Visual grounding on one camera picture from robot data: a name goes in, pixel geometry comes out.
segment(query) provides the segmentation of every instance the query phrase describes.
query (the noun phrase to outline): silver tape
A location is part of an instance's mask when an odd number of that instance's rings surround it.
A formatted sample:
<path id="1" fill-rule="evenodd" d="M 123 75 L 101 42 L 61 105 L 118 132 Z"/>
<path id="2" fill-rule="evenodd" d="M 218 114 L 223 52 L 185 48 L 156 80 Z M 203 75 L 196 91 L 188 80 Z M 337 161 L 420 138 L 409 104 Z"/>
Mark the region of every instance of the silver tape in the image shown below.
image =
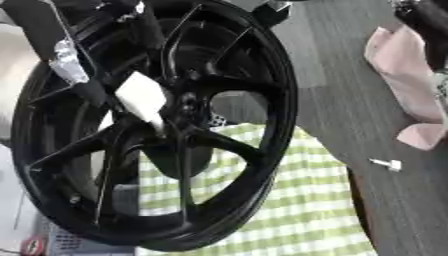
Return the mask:
<path id="1" fill-rule="evenodd" d="M 89 76 L 78 59 L 78 51 L 72 40 L 65 38 L 54 47 L 56 58 L 50 60 L 50 67 L 68 84 L 87 83 Z"/>

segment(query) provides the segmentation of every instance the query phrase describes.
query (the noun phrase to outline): black wheel rim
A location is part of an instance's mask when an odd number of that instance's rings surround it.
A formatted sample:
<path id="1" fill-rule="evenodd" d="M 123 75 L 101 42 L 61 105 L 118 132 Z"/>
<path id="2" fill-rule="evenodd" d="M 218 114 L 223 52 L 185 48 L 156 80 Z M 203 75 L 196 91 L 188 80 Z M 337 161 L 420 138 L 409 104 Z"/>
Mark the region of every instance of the black wheel rim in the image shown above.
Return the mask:
<path id="1" fill-rule="evenodd" d="M 263 202 L 292 136 L 297 85 L 283 47 L 249 13 L 218 1 L 189 0 L 163 1 L 155 6 L 155 12 L 168 35 L 160 54 L 148 57 L 127 40 L 125 25 L 101 13 L 78 25 L 77 37 L 111 74 L 104 82 L 110 93 L 132 70 L 161 81 L 171 92 L 174 104 L 162 110 L 166 137 L 155 136 L 151 126 L 126 115 L 116 116 L 112 127 L 98 132 L 100 118 L 108 109 L 95 108 L 75 96 L 41 64 L 25 86 L 16 109 L 14 161 L 33 202 L 65 229 L 110 244 L 190 250 L 229 235 Z M 207 29 L 222 33 L 210 35 L 214 40 L 201 44 L 197 35 Z M 250 51 L 256 54 L 243 56 Z M 245 72 L 232 70 L 228 62 L 235 60 L 241 64 L 234 66 Z M 259 93 L 269 103 L 267 126 L 258 149 L 211 132 L 206 126 L 213 96 L 232 90 Z M 188 95 L 194 99 L 184 100 Z M 186 109 L 184 101 L 192 102 L 189 107 L 194 111 Z M 121 164 L 123 154 L 130 148 L 160 145 L 170 145 L 178 163 L 181 211 L 152 217 L 114 211 L 114 180 L 122 179 L 116 175 L 115 166 Z M 187 162 L 191 161 L 188 152 L 193 147 L 229 150 L 248 162 L 231 185 L 201 205 L 191 200 Z M 84 181 L 74 181 L 70 176 L 90 168 L 90 153 L 98 150 L 106 150 L 98 188 L 92 191 L 73 185 Z"/>

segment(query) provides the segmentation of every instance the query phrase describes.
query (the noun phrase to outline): white plastic part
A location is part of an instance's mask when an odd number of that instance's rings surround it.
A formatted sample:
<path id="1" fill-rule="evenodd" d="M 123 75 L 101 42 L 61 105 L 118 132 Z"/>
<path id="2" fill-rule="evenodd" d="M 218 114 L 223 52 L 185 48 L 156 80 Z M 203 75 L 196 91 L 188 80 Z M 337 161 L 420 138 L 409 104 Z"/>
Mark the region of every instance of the white plastic part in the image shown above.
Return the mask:
<path id="1" fill-rule="evenodd" d="M 167 100 L 159 83 L 139 72 L 134 72 L 118 88 L 115 95 L 129 112 L 151 123 L 159 135 L 164 134 L 164 123 L 159 111 Z M 112 112 L 109 111 L 101 122 L 99 130 L 112 124 Z"/>
<path id="2" fill-rule="evenodd" d="M 369 159 L 369 161 L 377 165 L 386 166 L 390 171 L 393 172 L 399 172 L 403 168 L 402 162 L 398 160 L 391 160 L 390 162 L 386 162 L 378 159 Z"/>

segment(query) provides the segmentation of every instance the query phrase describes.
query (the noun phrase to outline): white screw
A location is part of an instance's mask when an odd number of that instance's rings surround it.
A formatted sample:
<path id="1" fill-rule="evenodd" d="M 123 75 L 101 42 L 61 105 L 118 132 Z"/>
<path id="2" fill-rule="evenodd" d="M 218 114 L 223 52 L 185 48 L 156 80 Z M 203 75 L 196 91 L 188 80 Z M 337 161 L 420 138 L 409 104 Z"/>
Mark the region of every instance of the white screw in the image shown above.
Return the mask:
<path id="1" fill-rule="evenodd" d="M 377 164 L 377 165 L 386 166 L 389 168 L 390 171 L 393 171 L 393 172 L 399 172 L 399 171 L 401 171 L 401 168 L 403 167 L 401 161 L 398 161 L 398 160 L 392 160 L 390 162 L 386 162 L 386 161 L 381 161 L 381 160 L 377 160 L 377 159 L 369 159 L 369 161 L 374 164 Z"/>

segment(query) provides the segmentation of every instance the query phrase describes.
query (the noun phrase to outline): cable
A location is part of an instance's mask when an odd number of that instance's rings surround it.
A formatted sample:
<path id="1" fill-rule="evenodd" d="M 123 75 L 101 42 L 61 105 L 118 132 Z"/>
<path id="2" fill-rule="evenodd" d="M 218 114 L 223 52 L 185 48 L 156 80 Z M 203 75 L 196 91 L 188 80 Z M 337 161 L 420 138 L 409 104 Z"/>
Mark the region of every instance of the cable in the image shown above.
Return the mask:
<path id="1" fill-rule="evenodd" d="M 0 252 L 20 255 L 20 252 L 10 251 L 10 250 L 6 250 L 6 249 L 2 249 L 2 248 L 0 248 Z"/>

